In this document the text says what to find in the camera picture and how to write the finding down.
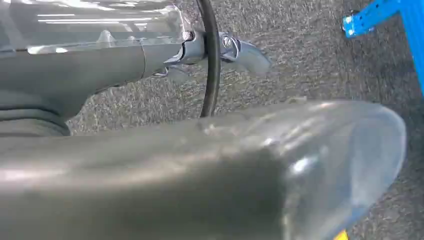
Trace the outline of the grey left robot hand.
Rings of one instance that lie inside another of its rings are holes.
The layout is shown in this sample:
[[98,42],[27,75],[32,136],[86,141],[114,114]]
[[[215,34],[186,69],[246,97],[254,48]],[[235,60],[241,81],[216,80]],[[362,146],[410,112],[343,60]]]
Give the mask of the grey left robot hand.
[[[407,128],[364,101],[215,116],[222,62],[263,74],[253,45],[165,0],[0,3],[3,240],[329,240],[397,178]],[[207,59],[200,118],[72,136],[108,88]]]

